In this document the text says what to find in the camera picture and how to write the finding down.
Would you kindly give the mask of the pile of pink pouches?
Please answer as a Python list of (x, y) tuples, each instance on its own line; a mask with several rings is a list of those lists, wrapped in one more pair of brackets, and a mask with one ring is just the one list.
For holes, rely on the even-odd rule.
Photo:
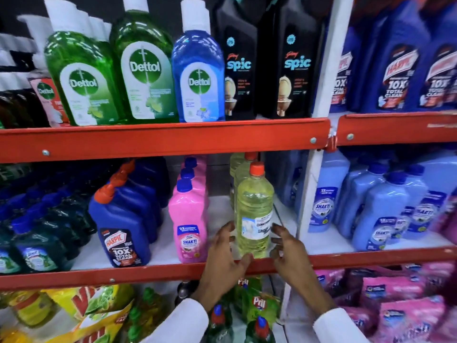
[(457, 262), (315, 273), (370, 343), (457, 343)]

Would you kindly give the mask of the pink cleaner bottle blue cap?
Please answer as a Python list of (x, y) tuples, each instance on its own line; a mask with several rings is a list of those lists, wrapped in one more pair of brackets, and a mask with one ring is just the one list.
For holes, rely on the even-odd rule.
[(174, 244), (181, 263), (202, 263), (208, 256), (208, 200), (191, 179), (179, 179), (168, 203)]
[(206, 176), (201, 175), (195, 172), (194, 168), (182, 168), (180, 174), (177, 177), (177, 180), (180, 179), (189, 179), (191, 180), (192, 188), (199, 195), (204, 196), (205, 199), (208, 199), (208, 189), (206, 183)]
[(188, 155), (181, 164), (181, 169), (188, 168), (194, 171), (195, 176), (207, 176), (207, 161), (204, 156)]

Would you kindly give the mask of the white shelf upright post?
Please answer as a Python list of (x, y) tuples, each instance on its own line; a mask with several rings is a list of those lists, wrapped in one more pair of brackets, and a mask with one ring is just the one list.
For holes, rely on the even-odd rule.
[(333, 0), (329, 12), (329, 29), (325, 37), (324, 47), (319, 58), (321, 59), (317, 73), (317, 88), (315, 99), (312, 100), (311, 118), (291, 119), (287, 129), (292, 136), (300, 136), (300, 142), (292, 149), (310, 149), (305, 166), (303, 189), (298, 193), (299, 213), (293, 215), (291, 208), (285, 208), (278, 199), (275, 200), (275, 209), (282, 224), (292, 232), (292, 235), (301, 242), (306, 242), (311, 218), (311, 212), (321, 171), (323, 149), (328, 145), (330, 133), (329, 109), (332, 99), (333, 84), (336, 79), (340, 62), (340, 55), (344, 46), (346, 31), (349, 26), (354, 0)]

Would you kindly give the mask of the yellow dishwash bottle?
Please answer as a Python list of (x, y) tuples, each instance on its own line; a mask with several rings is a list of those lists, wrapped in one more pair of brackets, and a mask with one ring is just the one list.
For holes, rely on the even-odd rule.
[(13, 314), (28, 328), (45, 325), (58, 311), (53, 300), (40, 290), (6, 292), (5, 296)]

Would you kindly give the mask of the person's left forearm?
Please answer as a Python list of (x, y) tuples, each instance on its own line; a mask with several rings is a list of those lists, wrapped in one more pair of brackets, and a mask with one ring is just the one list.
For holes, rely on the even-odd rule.
[(200, 343), (209, 325), (208, 313), (218, 301), (209, 292), (195, 292), (140, 343)]

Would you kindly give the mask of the person's left hand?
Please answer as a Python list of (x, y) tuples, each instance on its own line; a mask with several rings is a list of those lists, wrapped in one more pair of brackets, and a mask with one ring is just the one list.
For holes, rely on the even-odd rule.
[(235, 229), (233, 221), (222, 226), (213, 237), (207, 262), (195, 292), (202, 294), (209, 292), (217, 299), (229, 292), (245, 274), (234, 274), (233, 268), (236, 262), (232, 256), (230, 243), (235, 240), (231, 232)]

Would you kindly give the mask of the black toilet cleaner bottle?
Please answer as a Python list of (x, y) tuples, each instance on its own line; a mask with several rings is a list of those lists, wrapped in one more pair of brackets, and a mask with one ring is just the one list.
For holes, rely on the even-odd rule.
[(255, 119), (254, 85), (258, 30), (242, 0), (218, 0), (213, 34), (224, 55), (224, 112), (227, 121)]
[(262, 117), (310, 116), (324, 27), (308, 0), (271, 0), (258, 25), (254, 107)]

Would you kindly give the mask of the dark bottle red cap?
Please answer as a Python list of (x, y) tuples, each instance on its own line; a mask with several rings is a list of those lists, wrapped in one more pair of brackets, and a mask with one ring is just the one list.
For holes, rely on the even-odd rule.
[(202, 343), (233, 343), (233, 317), (230, 306), (221, 302), (209, 314), (209, 325)]
[(247, 324), (244, 343), (276, 343), (268, 321), (258, 316)]

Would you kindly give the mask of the green dishwash bottle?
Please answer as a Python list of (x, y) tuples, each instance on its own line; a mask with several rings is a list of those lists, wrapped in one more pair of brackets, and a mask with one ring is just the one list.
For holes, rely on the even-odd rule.
[(140, 343), (165, 320), (166, 299), (151, 287), (146, 287), (139, 302), (129, 312), (124, 343)]

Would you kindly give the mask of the person's right hand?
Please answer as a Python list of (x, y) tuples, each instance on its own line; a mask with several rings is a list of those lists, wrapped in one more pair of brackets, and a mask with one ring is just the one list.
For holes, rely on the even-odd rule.
[(277, 237), (271, 238), (271, 242), (275, 246), (283, 246), (284, 257), (286, 259), (285, 266), (283, 269), (276, 269), (283, 280), (303, 300), (306, 298), (310, 299), (313, 296), (321, 297), (327, 295), (330, 297), (317, 280), (304, 244), (296, 239), (287, 228), (281, 225), (273, 224), (271, 230), (277, 235)]

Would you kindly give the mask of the group of light blue bottles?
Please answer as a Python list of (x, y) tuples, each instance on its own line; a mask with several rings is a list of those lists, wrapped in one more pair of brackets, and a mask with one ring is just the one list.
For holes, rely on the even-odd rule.
[(333, 225), (358, 252), (425, 237), (457, 198), (457, 143), (396, 160), (394, 149), (324, 151), (308, 232)]

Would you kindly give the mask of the yellow dishwash refill pouch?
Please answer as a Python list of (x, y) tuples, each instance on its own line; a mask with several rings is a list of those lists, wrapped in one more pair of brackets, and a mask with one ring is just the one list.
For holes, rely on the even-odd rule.
[(43, 289), (41, 292), (78, 321), (88, 315), (122, 310), (135, 296), (130, 284)]
[(118, 311), (86, 316), (72, 331), (70, 343), (113, 343), (128, 321), (134, 301)]

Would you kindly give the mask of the green dishwash refill pouch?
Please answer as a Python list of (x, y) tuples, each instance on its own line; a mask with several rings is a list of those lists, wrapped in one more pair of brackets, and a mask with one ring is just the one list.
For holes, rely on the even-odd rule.
[(253, 322), (257, 317), (263, 317), (270, 328), (277, 322), (281, 309), (281, 300), (271, 294), (248, 289), (243, 296), (243, 318), (246, 323)]
[(233, 288), (233, 307), (239, 313), (243, 311), (243, 296), (252, 289), (262, 291), (262, 279), (260, 275), (242, 277)]

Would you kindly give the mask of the dark round bottle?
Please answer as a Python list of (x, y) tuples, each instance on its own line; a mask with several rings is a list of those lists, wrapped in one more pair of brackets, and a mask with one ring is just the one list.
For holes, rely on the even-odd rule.
[(185, 280), (177, 287), (177, 295), (174, 300), (174, 306), (177, 307), (183, 300), (189, 298), (197, 289), (199, 280)]

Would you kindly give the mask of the blue toilet cleaner orange cap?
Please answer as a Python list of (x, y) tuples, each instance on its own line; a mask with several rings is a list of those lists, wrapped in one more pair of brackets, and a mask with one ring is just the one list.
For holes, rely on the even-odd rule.
[(112, 184), (99, 188), (88, 212), (94, 221), (104, 252), (113, 267), (139, 267), (151, 260), (151, 250), (142, 217), (123, 203), (115, 202)]
[(156, 242), (163, 219), (155, 190), (145, 193), (139, 186), (131, 184), (127, 174), (121, 172), (113, 174), (109, 184), (115, 187), (113, 203), (141, 217), (149, 243)]
[(127, 176), (127, 183), (146, 196), (155, 214), (157, 228), (163, 224), (163, 208), (170, 197), (170, 180), (163, 156), (143, 157), (123, 163), (119, 170)]

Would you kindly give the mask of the brown bottle red white label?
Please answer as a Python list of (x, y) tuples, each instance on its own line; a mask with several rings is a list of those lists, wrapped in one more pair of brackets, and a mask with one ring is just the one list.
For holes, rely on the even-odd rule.
[(46, 113), (50, 127), (69, 127), (70, 120), (53, 80), (51, 78), (30, 78), (29, 82)]

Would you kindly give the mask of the row of white-capped bottles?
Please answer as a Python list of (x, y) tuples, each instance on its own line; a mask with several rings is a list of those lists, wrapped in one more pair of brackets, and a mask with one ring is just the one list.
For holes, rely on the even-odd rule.
[[(109, 42), (111, 23), (104, 22), (98, 17), (89, 16), (87, 12), (79, 10), (84, 20), (83, 33), (98, 42)], [(31, 38), (38, 46), (44, 46), (44, 42), (54, 32), (48, 17), (39, 15), (19, 15), (17, 20), (26, 24)]]

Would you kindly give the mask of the dark blue toilet cleaner bottle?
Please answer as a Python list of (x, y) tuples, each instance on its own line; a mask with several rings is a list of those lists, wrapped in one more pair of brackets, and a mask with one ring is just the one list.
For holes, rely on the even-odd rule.
[(402, 112), (425, 58), (430, 31), (420, 16), (423, 0), (401, 0), (380, 28), (364, 78), (359, 113)]
[(340, 56), (329, 113), (339, 113), (347, 110), (351, 82), (357, 67), (361, 43), (361, 36), (356, 28), (349, 26)]
[(457, 1), (426, 19), (431, 41), (426, 47), (423, 78), (414, 103), (415, 111), (454, 108), (457, 80)]

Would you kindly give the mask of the green disinfectant bottle white cap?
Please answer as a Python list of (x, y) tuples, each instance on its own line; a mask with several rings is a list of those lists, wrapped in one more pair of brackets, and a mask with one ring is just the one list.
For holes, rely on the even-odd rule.
[(43, 53), (72, 126), (119, 125), (126, 121), (112, 59), (86, 35), (77, 6), (44, 0), (53, 33)]
[(123, 0), (124, 15), (109, 41), (122, 72), (134, 124), (179, 122), (172, 75), (171, 37), (156, 25), (147, 0)]

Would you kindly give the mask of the yellow liquid bottle orange cap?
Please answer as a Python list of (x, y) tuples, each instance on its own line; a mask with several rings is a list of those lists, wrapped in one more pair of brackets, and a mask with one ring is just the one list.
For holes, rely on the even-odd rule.
[(243, 153), (241, 160), (237, 160), (237, 165), (233, 171), (233, 192), (236, 193), (239, 184), (249, 175), (250, 164), (258, 160), (258, 152)]
[(245, 161), (245, 153), (233, 153), (230, 157), (230, 202), (235, 210), (236, 170)]
[(241, 256), (267, 256), (274, 193), (273, 185), (266, 179), (264, 163), (250, 163), (248, 177), (238, 184), (235, 203), (236, 242)]

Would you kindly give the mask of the long red metal shelf beam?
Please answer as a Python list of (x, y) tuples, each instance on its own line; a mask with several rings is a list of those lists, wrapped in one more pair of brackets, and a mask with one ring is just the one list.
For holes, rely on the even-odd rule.
[[(390, 266), (410, 262), (452, 260), (457, 260), (457, 246), (310, 256), (311, 264), (315, 269), (373, 265)], [(103, 286), (119, 283), (193, 280), (201, 277), (204, 267), (205, 263), (189, 263), (0, 276), (0, 292)]]

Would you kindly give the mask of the blue disinfectant bottle white cap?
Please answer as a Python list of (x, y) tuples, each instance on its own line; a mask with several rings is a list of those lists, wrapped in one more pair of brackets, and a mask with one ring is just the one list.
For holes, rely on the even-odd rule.
[(180, 122), (224, 121), (224, 58), (210, 34), (203, 0), (182, 0), (182, 36), (172, 50), (172, 73)]

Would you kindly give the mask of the person's right forearm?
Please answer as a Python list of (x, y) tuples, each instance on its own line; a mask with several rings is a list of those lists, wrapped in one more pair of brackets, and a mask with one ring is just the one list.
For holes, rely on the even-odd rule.
[(315, 317), (312, 327), (320, 343), (370, 343), (331, 297), (313, 296), (304, 301)]

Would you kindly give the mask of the group of dark green bottles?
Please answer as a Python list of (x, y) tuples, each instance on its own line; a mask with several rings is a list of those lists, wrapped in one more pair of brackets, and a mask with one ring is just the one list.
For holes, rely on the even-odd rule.
[(79, 165), (0, 164), (0, 276), (68, 271), (95, 234), (96, 174)]

